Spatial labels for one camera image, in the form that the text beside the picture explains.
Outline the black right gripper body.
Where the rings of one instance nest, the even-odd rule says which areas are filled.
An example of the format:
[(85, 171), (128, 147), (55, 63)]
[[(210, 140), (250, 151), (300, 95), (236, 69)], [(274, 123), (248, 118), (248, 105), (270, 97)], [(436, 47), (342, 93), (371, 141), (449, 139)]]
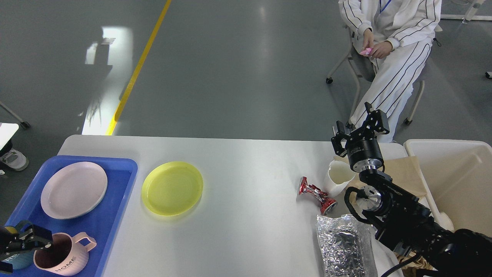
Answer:
[(365, 169), (379, 169), (384, 159), (376, 137), (350, 138), (346, 141), (346, 153), (351, 170), (362, 172)]

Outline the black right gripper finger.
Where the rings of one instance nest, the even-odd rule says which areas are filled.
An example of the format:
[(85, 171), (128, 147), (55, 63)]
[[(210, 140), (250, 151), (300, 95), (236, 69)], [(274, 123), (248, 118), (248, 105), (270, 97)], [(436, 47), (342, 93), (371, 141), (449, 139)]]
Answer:
[(374, 109), (369, 102), (365, 102), (364, 106), (367, 117), (360, 128), (356, 129), (356, 138), (369, 140), (379, 135), (388, 135), (390, 128), (386, 113), (380, 109)]
[(346, 125), (337, 120), (335, 126), (333, 127), (334, 131), (334, 136), (331, 138), (331, 143), (334, 149), (334, 153), (337, 156), (340, 157), (345, 157), (347, 155), (347, 150), (346, 148), (342, 145), (343, 140), (347, 140), (347, 138), (350, 139), (349, 134), (347, 134), (347, 128)]

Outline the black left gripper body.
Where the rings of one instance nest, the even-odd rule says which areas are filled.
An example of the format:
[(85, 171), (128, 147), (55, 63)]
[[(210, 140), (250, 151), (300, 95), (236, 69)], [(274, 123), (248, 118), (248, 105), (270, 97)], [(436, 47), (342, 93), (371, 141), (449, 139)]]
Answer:
[(0, 259), (2, 261), (19, 254), (19, 247), (16, 242), (18, 235), (19, 231), (14, 226), (0, 228)]

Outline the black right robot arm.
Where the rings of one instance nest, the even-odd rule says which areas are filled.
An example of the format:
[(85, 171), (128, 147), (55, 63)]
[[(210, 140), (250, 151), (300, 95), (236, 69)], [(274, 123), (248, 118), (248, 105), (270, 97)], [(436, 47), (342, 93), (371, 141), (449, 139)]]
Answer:
[(469, 229), (448, 231), (441, 227), (418, 197), (397, 186), (381, 171), (383, 156), (378, 135), (389, 134), (386, 113), (366, 102), (367, 117), (362, 126), (346, 128), (337, 121), (331, 138), (334, 152), (348, 157), (352, 171), (364, 183), (361, 188), (346, 188), (344, 202), (358, 221), (376, 228), (376, 240), (388, 249), (415, 256), (384, 273), (424, 258), (432, 270), (417, 269), (417, 277), (490, 277), (492, 275), (491, 238)]

